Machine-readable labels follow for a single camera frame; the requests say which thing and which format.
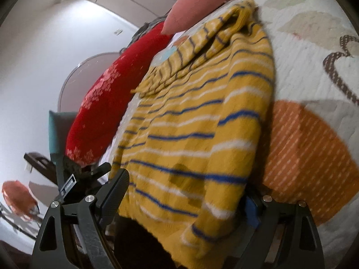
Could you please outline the yellow striped knit sweater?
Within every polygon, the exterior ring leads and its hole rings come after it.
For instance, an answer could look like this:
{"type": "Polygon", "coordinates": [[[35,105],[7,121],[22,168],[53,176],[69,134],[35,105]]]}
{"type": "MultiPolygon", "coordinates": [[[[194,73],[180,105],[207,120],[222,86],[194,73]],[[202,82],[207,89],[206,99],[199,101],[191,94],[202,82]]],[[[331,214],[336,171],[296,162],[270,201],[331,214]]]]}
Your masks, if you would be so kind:
{"type": "Polygon", "coordinates": [[[220,268],[274,88],[253,0],[205,22],[136,88],[113,168],[130,174],[118,213],[186,268],[220,268]]]}

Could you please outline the red floral quilt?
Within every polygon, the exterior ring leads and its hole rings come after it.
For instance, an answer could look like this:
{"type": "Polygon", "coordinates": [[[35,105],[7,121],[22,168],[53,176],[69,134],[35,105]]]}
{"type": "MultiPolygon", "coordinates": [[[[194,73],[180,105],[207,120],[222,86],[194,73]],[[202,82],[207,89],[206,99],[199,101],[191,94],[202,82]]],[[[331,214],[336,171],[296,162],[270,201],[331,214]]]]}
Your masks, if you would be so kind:
{"type": "Polygon", "coordinates": [[[167,47],[160,22],[115,60],[83,98],[66,140],[66,156],[82,167],[98,162],[112,143],[132,90],[149,70],[153,57],[167,47]]]}

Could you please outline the pink pillow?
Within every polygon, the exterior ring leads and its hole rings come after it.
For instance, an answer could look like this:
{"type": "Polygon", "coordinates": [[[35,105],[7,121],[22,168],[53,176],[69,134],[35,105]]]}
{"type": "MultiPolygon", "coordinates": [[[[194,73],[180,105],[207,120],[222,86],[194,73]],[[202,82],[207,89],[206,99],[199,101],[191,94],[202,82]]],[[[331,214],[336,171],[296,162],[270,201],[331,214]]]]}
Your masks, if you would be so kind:
{"type": "Polygon", "coordinates": [[[177,0],[167,15],[163,35],[174,35],[196,25],[226,0],[177,0]]]}

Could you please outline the patterned patchwork bed cover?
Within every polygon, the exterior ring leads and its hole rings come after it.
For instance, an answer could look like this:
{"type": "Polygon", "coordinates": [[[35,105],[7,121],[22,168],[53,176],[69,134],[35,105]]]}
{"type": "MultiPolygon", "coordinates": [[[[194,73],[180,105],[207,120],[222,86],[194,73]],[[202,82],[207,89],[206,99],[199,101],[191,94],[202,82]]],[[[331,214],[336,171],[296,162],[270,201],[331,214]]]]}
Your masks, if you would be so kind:
{"type": "Polygon", "coordinates": [[[263,184],[304,199],[326,268],[347,268],[358,235],[358,35],[336,0],[255,0],[274,50],[263,184]]]}

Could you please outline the grey cloth behind quilt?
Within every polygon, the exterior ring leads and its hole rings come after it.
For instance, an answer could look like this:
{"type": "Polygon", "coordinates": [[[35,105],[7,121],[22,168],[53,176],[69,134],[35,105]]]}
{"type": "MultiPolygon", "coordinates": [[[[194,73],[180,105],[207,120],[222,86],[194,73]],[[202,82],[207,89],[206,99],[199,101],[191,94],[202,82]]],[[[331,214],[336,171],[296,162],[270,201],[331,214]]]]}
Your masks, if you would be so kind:
{"type": "MultiPolygon", "coordinates": [[[[159,24],[160,22],[164,22],[166,20],[167,16],[168,16],[168,14],[165,14],[164,16],[160,16],[160,17],[155,18],[151,22],[145,22],[137,30],[137,32],[132,36],[131,41],[130,41],[130,43],[128,44],[127,47],[130,47],[130,45],[135,43],[138,39],[140,39],[142,36],[144,36],[149,31],[151,31],[151,29],[154,28],[157,24],[159,24]]],[[[119,51],[119,54],[122,54],[127,49],[127,47],[121,48],[121,50],[119,51]]]]}

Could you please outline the teal chair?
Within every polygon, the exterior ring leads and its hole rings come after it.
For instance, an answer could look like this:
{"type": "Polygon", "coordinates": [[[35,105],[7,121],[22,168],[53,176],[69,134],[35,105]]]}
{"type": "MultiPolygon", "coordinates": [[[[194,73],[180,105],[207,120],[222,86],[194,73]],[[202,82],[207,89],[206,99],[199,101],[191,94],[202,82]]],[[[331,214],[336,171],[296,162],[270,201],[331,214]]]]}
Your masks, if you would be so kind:
{"type": "Polygon", "coordinates": [[[55,175],[59,189],[68,178],[61,169],[58,171],[58,167],[59,165],[62,166],[67,136],[76,116],[77,112],[49,111],[49,153],[50,160],[55,165],[55,175]]]}

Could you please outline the orange fringed stool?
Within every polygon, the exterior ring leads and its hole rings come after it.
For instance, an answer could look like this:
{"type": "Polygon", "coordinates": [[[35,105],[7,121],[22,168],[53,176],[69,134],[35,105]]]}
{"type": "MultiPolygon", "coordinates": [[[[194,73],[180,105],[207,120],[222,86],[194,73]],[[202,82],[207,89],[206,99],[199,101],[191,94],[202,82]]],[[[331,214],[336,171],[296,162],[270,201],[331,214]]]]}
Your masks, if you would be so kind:
{"type": "Polygon", "coordinates": [[[10,210],[26,221],[35,220],[38,202],[33,198],[28,188],[20,181],[6,181],[2,184],[2,195],[10,210]]]}

